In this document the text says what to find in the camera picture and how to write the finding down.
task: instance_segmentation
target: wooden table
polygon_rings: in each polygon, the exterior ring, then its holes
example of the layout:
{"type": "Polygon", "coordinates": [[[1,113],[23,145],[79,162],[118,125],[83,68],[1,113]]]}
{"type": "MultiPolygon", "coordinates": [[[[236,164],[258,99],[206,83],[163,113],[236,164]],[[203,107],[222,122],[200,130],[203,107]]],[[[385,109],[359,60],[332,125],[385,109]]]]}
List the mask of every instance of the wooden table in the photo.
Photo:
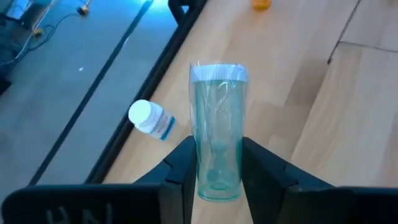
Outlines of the wooden table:
{"type": "MultiPolygon", "coordinates": [[[[246,136],[332,184],[397,187],[398,56],[354,35],[338,44],[345,28],[373,32],[356,16],[371,16],[375,4],[373,13],[384,15],[391,2],[397,9],[395,0],[372,1],[275,0],[255,12],[248,0],[209,0],[151,100],[179,120],[182,140],[190,134],[189,64],[241,63],[251,78],[246,136]],[[346,26],[351,14],[359,25],[346,26]]],[[[105,182],[134,182],[175,146],[134,130],[105,182]]],[[[192,221],[252,222],[244,194],[222,204],[196,197],[192,221]]]]}

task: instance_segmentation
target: clear plastic cup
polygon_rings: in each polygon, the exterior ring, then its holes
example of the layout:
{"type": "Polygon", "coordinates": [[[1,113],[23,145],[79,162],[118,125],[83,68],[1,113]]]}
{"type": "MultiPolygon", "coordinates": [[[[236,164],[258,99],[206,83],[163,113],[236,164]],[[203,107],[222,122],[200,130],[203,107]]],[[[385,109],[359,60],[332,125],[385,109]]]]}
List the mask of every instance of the clear plastic cup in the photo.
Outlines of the clear plastic cup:
{"type": "Polygon", "coordinates": [[[198,194],[211,202],[241,195],[248,73],[242,65],[192,65],[190,106],[197,143],[198,194]]]}

